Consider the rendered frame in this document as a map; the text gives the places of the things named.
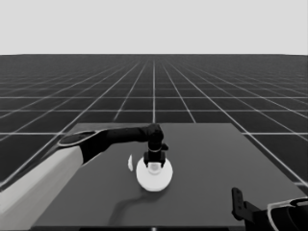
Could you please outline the large thick white disc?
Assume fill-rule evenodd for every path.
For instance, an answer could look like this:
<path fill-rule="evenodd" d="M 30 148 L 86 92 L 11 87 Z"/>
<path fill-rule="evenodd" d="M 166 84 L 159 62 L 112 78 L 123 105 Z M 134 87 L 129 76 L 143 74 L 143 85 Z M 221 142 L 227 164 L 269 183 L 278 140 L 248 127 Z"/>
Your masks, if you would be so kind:
<path fill-rule="evenodd" d="M 166 159 L 161 167 L 160 163 L 149 163 L 145 165 L 143 159 L 140 159 L 136 166 L 136 176 L 139 184 L 148 192 L 160 192 L 164 190 L 171 182 L 173 168 Z"/>

